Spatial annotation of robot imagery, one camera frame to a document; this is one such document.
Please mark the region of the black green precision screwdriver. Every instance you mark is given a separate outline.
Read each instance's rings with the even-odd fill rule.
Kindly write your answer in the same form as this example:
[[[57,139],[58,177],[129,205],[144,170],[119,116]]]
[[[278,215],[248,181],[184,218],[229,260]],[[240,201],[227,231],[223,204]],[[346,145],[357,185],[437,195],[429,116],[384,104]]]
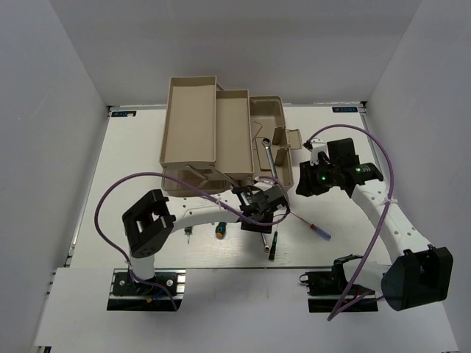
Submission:
[[[277,250],[277,239],[278,239],[278,231],[275,231],[272,237],[272,244],[270,246],[270,251],[269,251],[270,261],[275,260],[275,255],[276,255],[276,250]]]

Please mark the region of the small silver ratchet wrench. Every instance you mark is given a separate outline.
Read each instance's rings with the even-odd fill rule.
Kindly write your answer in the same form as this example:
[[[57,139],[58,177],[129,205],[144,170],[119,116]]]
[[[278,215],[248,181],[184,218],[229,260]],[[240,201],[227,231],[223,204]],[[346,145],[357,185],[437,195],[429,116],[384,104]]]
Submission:
[[[261,233],[261,240],[262,240],[262,242],[263,242],[264,251],[265,251],[266,253],[269,253],[269,252],[270,252],[270,246],[268,245],[266,236],[265,236],[265,234],[263,234],[263,233]]]

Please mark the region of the green orange screwdriver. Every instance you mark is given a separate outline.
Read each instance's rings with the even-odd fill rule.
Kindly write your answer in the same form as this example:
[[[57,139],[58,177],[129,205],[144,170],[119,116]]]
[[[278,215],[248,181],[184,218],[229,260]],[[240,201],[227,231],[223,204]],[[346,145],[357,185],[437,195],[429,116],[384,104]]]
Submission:
[[[215,229],[216,237],[221,240],[226,235],[227,224],[225,222],[219,222]]]

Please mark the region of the red blue screwdriver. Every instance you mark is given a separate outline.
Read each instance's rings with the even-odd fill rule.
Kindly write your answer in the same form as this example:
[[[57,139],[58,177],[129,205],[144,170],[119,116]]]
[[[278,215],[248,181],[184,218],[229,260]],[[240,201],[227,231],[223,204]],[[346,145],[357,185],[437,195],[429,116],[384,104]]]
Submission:
[[[307,221],[305,220],[303,217],[297,215],[296,213],[294,213],[293,211],[291,211],[291,214],[296,217],[297,219],[301,220],[302,222],[304,222],[305,224],[307,224],[309,226],[309,228],[311,230],[313,230],[318,236],[320,236],[321,238],[325,239],[325,240],[330,240],[331,239],[331,235],[324,231],[322,228],[318,227],[317,225],[311,223],[310,221]]]

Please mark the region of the large silver ratchet wrench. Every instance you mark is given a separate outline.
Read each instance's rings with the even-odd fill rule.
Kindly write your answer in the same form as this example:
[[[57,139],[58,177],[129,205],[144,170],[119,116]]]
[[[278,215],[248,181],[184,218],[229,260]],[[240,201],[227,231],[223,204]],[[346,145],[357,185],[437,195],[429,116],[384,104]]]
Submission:
[[[262,138],[262,145],[266,151],[266,156],[269,164],[269,170],[272,173],[272,177],[278,179],[277,166],[275,164],[276,155],[273,154],[272,141],[268,138]]]

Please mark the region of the stubby green screwdriver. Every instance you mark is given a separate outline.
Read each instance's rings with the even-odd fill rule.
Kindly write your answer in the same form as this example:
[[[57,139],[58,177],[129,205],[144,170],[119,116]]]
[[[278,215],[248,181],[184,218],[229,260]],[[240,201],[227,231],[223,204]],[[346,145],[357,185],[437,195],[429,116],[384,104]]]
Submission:
[[[187,244],[189,244],[190,239],[191,239],[191,235],[192,235],[192,232],[193,232],[193,227],[186,227],[184,229],[184,232],[185,232],[185,236],[186,236],[186,239],[187,239]]]

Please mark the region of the beige plastic toolbox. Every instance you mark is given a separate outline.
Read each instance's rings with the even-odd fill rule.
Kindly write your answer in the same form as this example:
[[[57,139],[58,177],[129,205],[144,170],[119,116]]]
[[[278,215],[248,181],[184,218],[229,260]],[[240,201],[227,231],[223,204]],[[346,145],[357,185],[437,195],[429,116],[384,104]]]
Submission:
[[[294,185],[291,152],[301,134],[288,129],[279,96],[251,96],[224,90],[215,76],[172,77],[160,165],[162,188],[171,196],[192,196],[191,186],[220,193],[271,175],[262,138],[272,141],[278,179]]]

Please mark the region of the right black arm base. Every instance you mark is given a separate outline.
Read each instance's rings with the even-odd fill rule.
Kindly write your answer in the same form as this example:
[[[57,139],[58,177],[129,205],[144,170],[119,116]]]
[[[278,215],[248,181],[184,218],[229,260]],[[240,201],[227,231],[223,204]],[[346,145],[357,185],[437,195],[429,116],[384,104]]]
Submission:
[[[347,280],[341,277],[337,265],[306,271],[299,277],[301,285],[307,289],[309,313],[330,313],[340,298]],[[344,313],[373,313],[378,311],[376,293],[353,285],[344,298],[341,307],[362,296],[356,303],[344,310]]]

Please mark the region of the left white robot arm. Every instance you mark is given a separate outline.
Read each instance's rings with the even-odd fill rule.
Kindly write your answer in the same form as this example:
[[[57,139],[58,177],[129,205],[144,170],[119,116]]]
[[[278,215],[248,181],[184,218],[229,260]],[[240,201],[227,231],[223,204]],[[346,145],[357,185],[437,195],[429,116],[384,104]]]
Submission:
[[[160,189],[149,191],[122,216],[130,249],[131,286],[139,293],[154,288],[155,254],[171,233],[220,222],[270,233],[275,212],[282,209],[288,209],[288,198],[278,185],[257,184],[209,197],[167,197]]]

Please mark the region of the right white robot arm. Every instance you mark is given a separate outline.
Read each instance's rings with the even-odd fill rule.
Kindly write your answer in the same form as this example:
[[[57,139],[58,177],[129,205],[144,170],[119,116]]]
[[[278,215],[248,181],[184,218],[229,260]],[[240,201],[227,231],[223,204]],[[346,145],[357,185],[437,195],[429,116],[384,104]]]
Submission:
[[[383,241],[390,262],[380,264],[364,255],[336,259],[330,284],[341,293],[358,285],[384,297],[396,311],[419,307],[447,298],[453,256],[435,247],[409,221],[396,201],[388,196],[382,173],[372,163],[361,163],[350,138],[322,142],[314,138],[305,147],[311,153],[300,163],[296,193],[318,196],[338,187],[358,205]]]

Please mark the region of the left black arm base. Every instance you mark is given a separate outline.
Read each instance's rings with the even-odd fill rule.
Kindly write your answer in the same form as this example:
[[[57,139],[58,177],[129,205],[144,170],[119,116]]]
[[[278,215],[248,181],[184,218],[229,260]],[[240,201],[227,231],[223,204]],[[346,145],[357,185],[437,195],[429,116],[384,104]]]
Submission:
[[[163,286],[174,300],[160,287],[135,282],[128,270],[116,269],[113,272],[107,311],[130,312],[174,312],[179,309],[185,291],[183,269],[156,271],[152,282]]]

